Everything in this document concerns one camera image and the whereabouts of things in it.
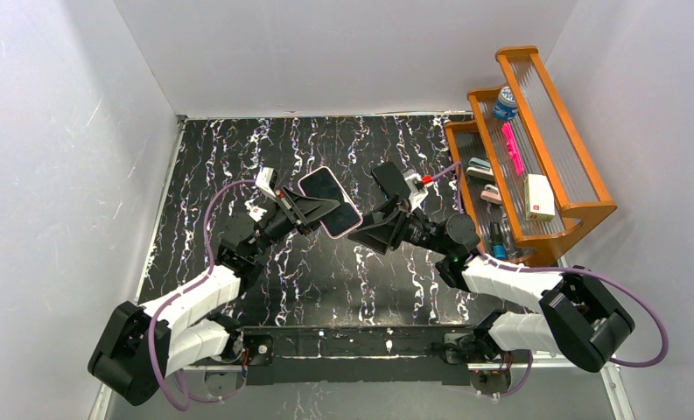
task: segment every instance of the small bottle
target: small bottle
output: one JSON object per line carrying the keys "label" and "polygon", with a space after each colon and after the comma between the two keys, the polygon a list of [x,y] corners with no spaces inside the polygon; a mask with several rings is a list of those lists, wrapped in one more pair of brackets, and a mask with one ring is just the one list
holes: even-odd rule
{"label": "small bottle", "polygon": [[507,249],[504,248],[504,236],[501,234],[501,225],[492,221],[488,233],[490,236],[491,255],[497,260],[506,260]]}
{"label": "small bottle", "polygon": [[508,121],[516,116],[518,110],[519,108],[516,106],[511,89],[509,87],[502,88],[501,92],[499,92],[499,97],[496,98],[494,116],[500,120]]}

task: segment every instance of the pink smartphone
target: pink smartphone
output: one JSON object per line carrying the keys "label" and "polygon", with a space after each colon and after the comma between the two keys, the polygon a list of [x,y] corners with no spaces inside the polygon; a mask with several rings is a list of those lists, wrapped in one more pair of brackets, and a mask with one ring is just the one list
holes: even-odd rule
{"label": "pink smartphone", "polygon": [[321,226],[332,238],[340,238],[362,224],[362,215],[327,166],[305,175],[298,186],[306,197],[339,201],[339,207],[321,219]]}

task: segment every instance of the pink highlighter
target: pink highlighter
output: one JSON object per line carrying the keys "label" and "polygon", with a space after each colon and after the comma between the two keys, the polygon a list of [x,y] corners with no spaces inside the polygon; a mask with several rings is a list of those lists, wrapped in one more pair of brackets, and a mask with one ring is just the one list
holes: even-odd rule
{"label": "pink highlighter", "polygon": [[524,162],[522,161],[522,155],[519,154],[519,146],[516,145],[516,139],[514,138],[514,131],[511,129],[511,124],[505,122],[501,126],[501,132],[507,138],[507,150],[509,152],[509,157],[511,161],[514,162],[514,169],[516,169],[517,175],[522,175],[524,173]]}

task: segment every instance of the clear plastic panel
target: clear plastic panel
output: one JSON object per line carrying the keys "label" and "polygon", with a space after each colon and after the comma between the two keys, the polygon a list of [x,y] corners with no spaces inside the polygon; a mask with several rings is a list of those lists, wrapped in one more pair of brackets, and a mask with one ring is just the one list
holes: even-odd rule
{"label": "clear plastic panel", "polygon": [[536,68],[530,61],[510,64],[568,200],[571,203],[598,201],[599,198],[557,116]]}
{"label": "clear plastic panel", "polygon": [[524,235],[552,235],[564,231],[563,222],[560,219],[560,214],[557,212],[555,218],[550,222],[525,219],[524,180],[527,178],[527,174],[536,173],[544,175],[544,173],[540,169],[535,151],[529,143],[527,132],[524,131],[519,116],[510,121],[517,146],[519,147],[519,153],[524,162],[524,172],[517,175],[514,163],[508,154],[506,137],[501,133],[504,121],[494,116],[494,104],[492,102],[481,102],[480,111],[483,114],[483,121],[486,122],[488,134],[491,136],[491,143],[494,145],[496,157],[499,159],[499,165],[506,180],[509,194],[511,194],[511,199],[514,202],[514,211],[522,227],[522,233]]}
{"label": "clear plastic panel", "polygon": [[[483,147],[483,141],[480,139],[479,133],[465,132],[456,133],[455,142],[458,145],[458,152],[460,154],[460,159],[462,159],[463,167],[466,168],[467,162],[470,158],[481,158],[488,160],[488,155],[486,149]],[[504,245],[507,249],[507,254],[510,258],[517,258],[523,256],[526,252],[532,252],[531,249],[525,250],[523,252],[517,249],[514,240],[512,238],[511,232],[509,230],[508,217],[504,211],[503,206],[497,206],[491,204],[480,198],[480,193],[483,192],[483,187],[486,184],[494,184],[491,181],[480,179],[476,177],[469,177],[466,175],[467,187],[470,192],[470,199],[473,202],[473,209],[475,210],[475,219],[479,226],[478,229],[483,245],[486,247],[486,251],[490,252],[490,224],[491,222],[498,222],[501,225],[501,231],[504,233]]]}

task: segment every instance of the white box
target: white box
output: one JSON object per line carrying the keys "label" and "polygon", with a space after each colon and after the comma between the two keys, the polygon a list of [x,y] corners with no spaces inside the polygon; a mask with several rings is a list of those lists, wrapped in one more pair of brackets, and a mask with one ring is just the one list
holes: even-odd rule
{"label": "white box", "polygon": [[528,221],[552,221],[555,197],[548,177],[531,173],[524,180],[524,212]]}

